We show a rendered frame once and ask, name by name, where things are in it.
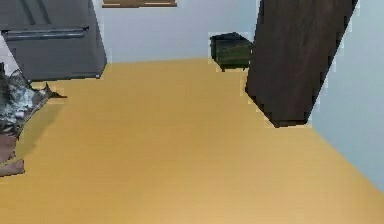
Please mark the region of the dark green bin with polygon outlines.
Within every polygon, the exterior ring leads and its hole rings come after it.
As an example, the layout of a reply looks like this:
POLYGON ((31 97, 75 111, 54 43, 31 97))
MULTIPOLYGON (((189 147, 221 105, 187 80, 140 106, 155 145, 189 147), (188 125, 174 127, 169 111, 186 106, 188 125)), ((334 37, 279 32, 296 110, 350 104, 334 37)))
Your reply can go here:
POLYGON ((222 72, 226 69, 248 68, 252 46, 247 38, 237 32, 210 37, 211 58, 222 72))

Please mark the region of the dark brown wooden cupboard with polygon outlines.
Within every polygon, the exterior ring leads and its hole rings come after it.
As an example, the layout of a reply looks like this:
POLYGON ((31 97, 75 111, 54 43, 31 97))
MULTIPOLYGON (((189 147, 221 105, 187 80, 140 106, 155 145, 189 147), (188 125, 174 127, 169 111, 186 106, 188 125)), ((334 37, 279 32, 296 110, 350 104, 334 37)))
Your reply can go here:
POLYGON ((276 127, 308 122, 358 0, 260 0, 245 91, 276 127))

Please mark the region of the brown framed wall picture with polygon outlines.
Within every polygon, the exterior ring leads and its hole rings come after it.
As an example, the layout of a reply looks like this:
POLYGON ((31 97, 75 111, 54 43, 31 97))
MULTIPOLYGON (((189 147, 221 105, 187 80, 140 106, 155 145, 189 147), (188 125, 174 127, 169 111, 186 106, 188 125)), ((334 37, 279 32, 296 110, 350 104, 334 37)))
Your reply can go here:
POLYGON ((103 0, 103 8, 177 7, 177 0, 103 0))

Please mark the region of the grey fridge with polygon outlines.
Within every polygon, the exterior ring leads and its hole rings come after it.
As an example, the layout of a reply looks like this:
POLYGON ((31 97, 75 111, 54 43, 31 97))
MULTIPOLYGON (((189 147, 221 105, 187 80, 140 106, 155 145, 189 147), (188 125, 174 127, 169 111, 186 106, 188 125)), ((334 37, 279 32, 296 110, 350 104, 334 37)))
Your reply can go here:
POLYGON ((107 64, 92 0, 0 0, 0 62, 29 81, 99 78, 107 64), (83 38, 7 41, 3 30, 88 27, 83 38))

